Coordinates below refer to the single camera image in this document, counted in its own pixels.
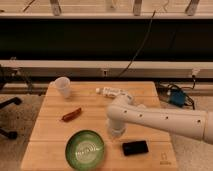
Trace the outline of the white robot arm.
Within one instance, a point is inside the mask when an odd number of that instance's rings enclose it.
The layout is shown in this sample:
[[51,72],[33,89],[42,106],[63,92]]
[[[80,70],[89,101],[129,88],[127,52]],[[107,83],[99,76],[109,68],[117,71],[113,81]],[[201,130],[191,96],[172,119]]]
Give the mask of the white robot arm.
[[184,109],[161,109],[134,106],[128,94],[118,95],[108,105],[108,132],[120,137],[126,123],[166,131],[213,144],[213,112]]

